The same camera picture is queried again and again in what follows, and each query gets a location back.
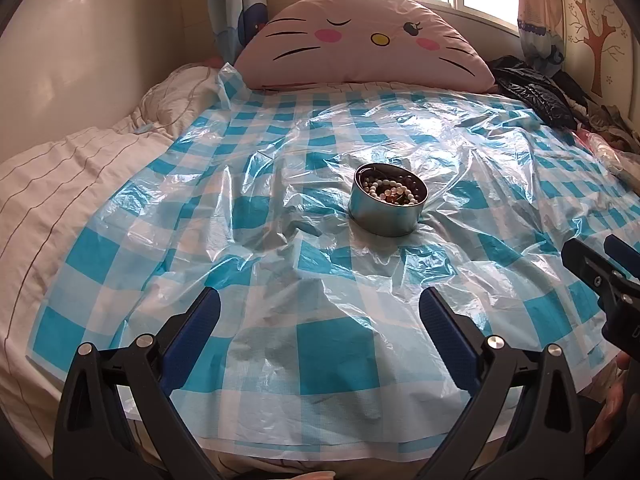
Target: hello kitty pillow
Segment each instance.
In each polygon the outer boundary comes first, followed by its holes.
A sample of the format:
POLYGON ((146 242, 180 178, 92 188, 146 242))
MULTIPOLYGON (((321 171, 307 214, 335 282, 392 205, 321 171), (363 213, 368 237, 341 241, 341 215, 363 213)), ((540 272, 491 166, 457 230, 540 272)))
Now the hello kitty pillow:
POLYGON ((302 0, 236 61, 249 88, 401 82, 487 92, 494 77, 440 16, 411 0, 302 0))

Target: screw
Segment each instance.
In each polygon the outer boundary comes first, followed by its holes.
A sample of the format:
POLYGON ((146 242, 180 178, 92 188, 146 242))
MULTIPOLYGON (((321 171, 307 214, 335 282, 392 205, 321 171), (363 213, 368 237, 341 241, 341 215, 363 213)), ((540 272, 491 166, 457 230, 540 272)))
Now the screw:
POLYGON ((487 344, 495 350, 499 350, 504 346, 504 339, 497 335, 489 336, 486 341, 487 344))
POLYGON ((78 347, 78 353, 80 355, 88 355, 91 353, 92 350, 92 346, 91 343, 82 343, 79 347, 78 347))
POLYGON ((562 355, 562 349, 555 344, 551 344, 546 349, 553 357, 560 357, 562 355))
POLYGON ((150 334, 143 334, 136 339, 136 345, 140 348, 146 348, 151 346, 154 342, 154 337, 150 334))

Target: curtain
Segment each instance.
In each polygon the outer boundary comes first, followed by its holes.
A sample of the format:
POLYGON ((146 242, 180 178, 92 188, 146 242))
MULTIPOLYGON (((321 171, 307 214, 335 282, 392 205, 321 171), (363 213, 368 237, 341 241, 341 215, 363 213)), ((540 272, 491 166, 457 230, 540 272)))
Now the curtain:
POLYGON ((520 0, 518 29, 525 61, 553 77, 564 62, 562 0, 520 0))
POLYGON ((218 52, 233 64, 267 23, 267 0, 207 0, 218 52))

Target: white comforter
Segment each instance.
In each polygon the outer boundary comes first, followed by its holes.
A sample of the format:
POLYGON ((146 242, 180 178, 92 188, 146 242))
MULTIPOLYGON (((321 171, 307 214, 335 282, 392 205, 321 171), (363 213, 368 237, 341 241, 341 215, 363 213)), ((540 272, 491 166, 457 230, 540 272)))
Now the white comforter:
POLYGON ((0 164, 0 404, 40 456, 51 453, 62 384, 25 348, 47 287, 96 209, 213 104, 216 73, 181 67, 112 128, 88 128, 0 164))

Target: blue checkered tablecloth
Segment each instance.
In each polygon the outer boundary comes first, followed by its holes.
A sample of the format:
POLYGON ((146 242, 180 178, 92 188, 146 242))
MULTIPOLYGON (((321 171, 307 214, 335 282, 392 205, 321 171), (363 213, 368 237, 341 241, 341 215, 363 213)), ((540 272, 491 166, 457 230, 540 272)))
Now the blue checkered tablecloth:
POLYGON ((512 346, 560 343, 578 388, 615 352, 559 249, 580 237, 602 252, 611 233, 638 246, 638 197, 523 103, 251 92, 229 66, 219 83, 216 104, 79 234, 33 325, 34 362, 64 378, 82 341, 155 333, 213 286, 220 321, 172 395, 203 446, 416 460, 468 399, 420 323, 425 287, 512 346), (350 220, 366 162, 427 183, 415 232, 382 238, 350 220))

